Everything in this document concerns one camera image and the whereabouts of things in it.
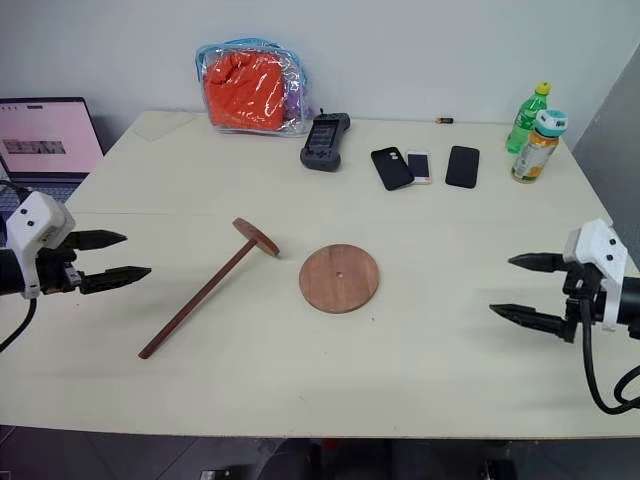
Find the orange towel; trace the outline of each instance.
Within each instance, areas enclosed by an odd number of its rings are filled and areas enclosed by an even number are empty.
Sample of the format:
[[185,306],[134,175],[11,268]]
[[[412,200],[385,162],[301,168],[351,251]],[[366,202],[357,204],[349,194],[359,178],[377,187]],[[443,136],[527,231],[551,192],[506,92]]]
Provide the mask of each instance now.
[[277,55],[233,52],[207,68],[204,91],[214,125],[278,130],[284,118],[284,85]]

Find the plastic bottle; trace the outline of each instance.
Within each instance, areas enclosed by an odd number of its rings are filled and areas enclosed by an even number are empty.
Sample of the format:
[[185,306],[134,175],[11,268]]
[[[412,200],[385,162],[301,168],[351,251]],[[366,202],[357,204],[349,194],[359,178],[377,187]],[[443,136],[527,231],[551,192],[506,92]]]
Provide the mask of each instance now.
[[513,122],[513,129],[507,137],[507,150],[511,153],[518,153],[529,138],[529,132],[533,130],[533,122],[540,110],[547,108],[547,95],[551,93],[551,84],[547,82],[539,83],[536,91],[522,104],[516,119]]
[[518,182],[535,182],[567,130],[567,115],[559,110],[541,110],[536,116],[529,141],[516,158],[511,175]]

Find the black remote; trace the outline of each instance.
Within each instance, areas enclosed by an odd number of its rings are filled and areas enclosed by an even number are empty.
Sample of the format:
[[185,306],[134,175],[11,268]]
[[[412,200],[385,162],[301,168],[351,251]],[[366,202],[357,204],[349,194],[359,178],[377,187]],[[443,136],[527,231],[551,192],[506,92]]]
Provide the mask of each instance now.
[[351,125],[346,113],[324,113],[313,119],[307,143],[300,150],[300,161],[313,170],[332,172],[340,165],[338,146],[344,132]]

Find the bottle cap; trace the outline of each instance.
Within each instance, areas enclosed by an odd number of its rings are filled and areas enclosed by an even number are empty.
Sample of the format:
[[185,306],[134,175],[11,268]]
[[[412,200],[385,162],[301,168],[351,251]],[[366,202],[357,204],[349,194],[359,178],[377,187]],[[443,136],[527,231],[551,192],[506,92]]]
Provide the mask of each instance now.
[[540,82],[536,86],[536,93],[540,95],[549,95],[551,93],[551,84],[549,82]]
[[567,114],[560,110],[540,110],[536,115],[535,129],[545,137],[559,137],[567,130]]

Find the white phone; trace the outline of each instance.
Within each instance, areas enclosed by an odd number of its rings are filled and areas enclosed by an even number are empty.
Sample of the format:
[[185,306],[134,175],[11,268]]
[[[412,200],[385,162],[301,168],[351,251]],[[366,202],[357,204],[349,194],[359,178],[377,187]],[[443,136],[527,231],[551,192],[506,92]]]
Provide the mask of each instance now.
[[407,150],[407,163],[413,173],[413,183],[429,185],[431,183],[431,169],[429,168],[429,153],[422,150]]

